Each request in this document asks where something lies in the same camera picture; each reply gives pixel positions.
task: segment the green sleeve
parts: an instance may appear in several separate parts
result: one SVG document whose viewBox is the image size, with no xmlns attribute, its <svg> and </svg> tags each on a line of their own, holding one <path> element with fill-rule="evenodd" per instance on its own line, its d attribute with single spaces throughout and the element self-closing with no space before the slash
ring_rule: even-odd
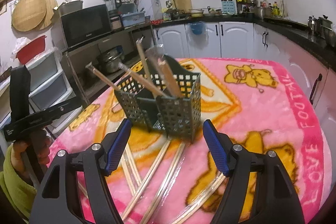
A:
<svg viewBox="0 0 336 224">
<path fill-rule="evenodd" d="M 11 151 L 12 145 L 6 153 L 3 172 L 0 173 L 0 185 L 16 211 L 28 219 L 37 191 L 15 172 L 11 163 Z"/>
</svg>

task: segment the metal screw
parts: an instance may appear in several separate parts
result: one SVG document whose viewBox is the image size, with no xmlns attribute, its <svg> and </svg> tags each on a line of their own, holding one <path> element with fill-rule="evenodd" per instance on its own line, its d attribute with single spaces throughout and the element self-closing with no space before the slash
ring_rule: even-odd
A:
<svg viewBox="0 0 336 224">
<path fill-rule="evenodd" d="M 66 153 L 65 150 L 60 150 L 60 151 L 57 152 L 57 156 L 63 157 L 65 155 L 65 153 Z"/>
<path fill-rule="evenodd" d="M 234 146 L 233 146 L 233 149 L 234 150 L 236 150 L 236 151 L 242 151 L 242 146 L 241 145 L 239 145 L 239 144 L 235 144 Z"/>
<path fill-rule="evenodd" d="M 95 143 L 94 145 L 91 146 L 91 149 L 94 151 L 97 151 L 101 148 L 101 145 L 99 143 Z"/>
<path fill-rule="evenodd" d="M 273 150 L 268 151 L 267 154 L 272 158 L 274 158 L 277 155 L 277 153 L 275 153 Z"/>
</svg>

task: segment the person's hand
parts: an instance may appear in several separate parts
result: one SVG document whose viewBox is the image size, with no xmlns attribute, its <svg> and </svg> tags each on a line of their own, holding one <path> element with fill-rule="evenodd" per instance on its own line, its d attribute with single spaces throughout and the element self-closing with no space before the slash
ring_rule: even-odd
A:
<svg viewBox="0 0 336 224">
<path fill-rule="evenodd" d="M 50 138 L 48 136 L 45 136 L 45 144 L 40 150 L 39 154 L 37 155 L 39 164 L 46 165 L 50 162 L 49 160 L 50 150 L 48 147 L 50 143 L 51 143 Z M 17 172 L 17 174 L 25 181 L 30 180 L 30 178 L 25 168 L 25 165 L 22 161 L 21 153 L 25 152 L 29 145 L 30 143 L 27 143 L 25 141 L 16 141 L 13 144 L 11 153 L 11 163 L 13 165 L 13 168 Z"/>
</svg>

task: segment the round wooden cutting board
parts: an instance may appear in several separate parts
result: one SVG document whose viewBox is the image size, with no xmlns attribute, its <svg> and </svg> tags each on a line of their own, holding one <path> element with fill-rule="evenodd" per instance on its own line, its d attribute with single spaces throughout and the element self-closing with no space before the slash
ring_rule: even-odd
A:
<svg viewBox="0 0 336 224">
<path fill-rule="evenodd" d="M 45 0 L 47 4 L 47 12 L 42 22 L 35 28 L 35 30 L 42 30 L 51 24 L 51 17 L 54 14 L 53 8 L 58 6 L 57 0 Z"/>
<path fill-rule="evenodd" d="M 20 0 L 12 14 L 12 25 L 18 31 L 30 31 L 43 21 L 46 13 L 45 0 Z"/>
</svg>

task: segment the perforated basket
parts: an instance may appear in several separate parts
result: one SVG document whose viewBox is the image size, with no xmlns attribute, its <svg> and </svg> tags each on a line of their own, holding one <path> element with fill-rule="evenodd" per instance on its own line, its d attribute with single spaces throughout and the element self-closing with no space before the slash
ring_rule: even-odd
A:
<svg viewBox="0 0 336 224">
<path fill-rule="evenodd" d="M 170 56 L 166 55 L 165 58 L 184 98 L 157 96 L 154 99 L 152 93 L 130 75 L 119 82 L 120 90 L 115 91 L 115 96 L 133 125 L 193 142 L 201 123 L 201 74 L 185 70 Z M 153 83 L 170 95 L 165 90 L 164 81 L 149 62 L 148 67 Z M 139 74 L 145 74 L 143 68 Z"/>
</svg>

